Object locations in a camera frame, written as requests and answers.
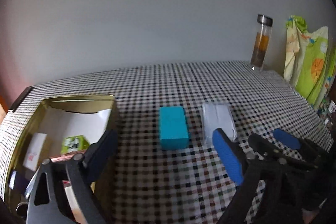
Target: checkered tablecloth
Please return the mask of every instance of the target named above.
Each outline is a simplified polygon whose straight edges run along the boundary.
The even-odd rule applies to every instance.
[[[332,139],[308,103],[275,72],[252,71],[246,62],[151,65],[93,73],[37,85],[0,126],[0,195],[15,145],[40,101],[61,95],[114,94],[122,126],[116,159],[113,215],[117,223],[216,223],[235,194],[235,184],[213,148],[203,146],[201,105],[227,102],[245,152],[257,133],[287,155],[272,130],[283,130],[329,149]],[[161,106],[183,106],[190,134],[187,149],[162,151]],[[246,221],[257,211],[260,182]]]

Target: open tin box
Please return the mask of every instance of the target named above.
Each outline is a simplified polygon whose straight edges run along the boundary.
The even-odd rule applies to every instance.
[[[105,130],[115,130],[117,132],[119,112],[113,95],[83,95],[46,98],[38,105],[37,109],[23,129],[11,159],[9,172],[7,174],[7,181],[9,180],[10,173],[13,169],[22,174],[27,174],[27,169],[23,166],[23,162],[33,134],[40,132],[41,128],[47,128],[48,123],[50,123],[51,127],[57,126],[57,122],[55,122],[55,120],[59,118],[58,114],[62,114],[62,112],[66,112],[69,115],[80,115],[82,113],[88,115],[88,117],[92,114],[104,114],[104,118],[102,119],[103,125],[100,125],[100,135],[86,136],[90,143],[98,141]],[[60,154],[62,139],[64,137],[68,137],[67,135],[53,135],[55,132],[58,132],[57,134],[59,134],[62,130],[51,130],[51,132],[48,133],[48,137],[51,139],[49,157],[57,156],[55,151],[59,151],[58,154]],[[76,135],[85,136],[85,134],[81,134],[80,132]],[[109,208],[110,206],[109,200],[111,200],[111,198],[109,197],[112,194],[113,189],[111,183],[109,182],[111,181],[111,176],[113,176],[114,173],[113,162],[114,159],[111,158],[106,164],[100,179],[95,183],[94,193],[100,201],[103,209],[104,207]],[[19,192],[11,190],[8,185],[6,185],[5,202],[9,205],[12,212],[15,212],[16,206],[21,201],[21,197],[22,196]]]

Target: blue block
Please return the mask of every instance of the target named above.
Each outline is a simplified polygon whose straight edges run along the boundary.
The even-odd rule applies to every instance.
[[[180,106],[160,107],[160,143],[163,150],[187,148],[189,134]]]

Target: glass bottle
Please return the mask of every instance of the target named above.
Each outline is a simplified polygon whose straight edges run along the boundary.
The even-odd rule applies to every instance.
[[[259,27],[251,57],[252,70],[263,69],[264,59],[273,26],[273,19],[265,15],[259,14],[257,22],[259,23]]]

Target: fabric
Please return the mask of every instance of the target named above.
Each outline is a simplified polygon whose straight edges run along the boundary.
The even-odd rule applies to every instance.
[[[327,64],[327,72],[324,77],[324,83],[321,87],[320,93],[314,103],[314,109],[317,110],[319,105],[321,104],[323,98],[328,94],[336,73],[336,48],[333,47],[331,52],[327,55],[328,64]]]
[[[217,152],[203,145],[201,106],[230,105],[237,141],[245,153],[251,133],[261,135],[299,159],[273,138],[276,128],[306,137],[325,149],[332,138],[316,112],[274,71],[258,73],[249,63],[200,62],[124,68],[37,85],[0,126],[0,195],[9,162],[29,118],[42,99],[63,95],[114,94],[121,117],[113,207],[116,223],[216,223],[229,205],[236,185]],[[163,151],[159,108],[183,106],[189,147]],[[261,181],[247,223],[264,191]]]
[[[327,69],[328,27],[309,33],[305,20],[298,16],[291,16],[286,27],[283,77],[313,105],[324,84]]]

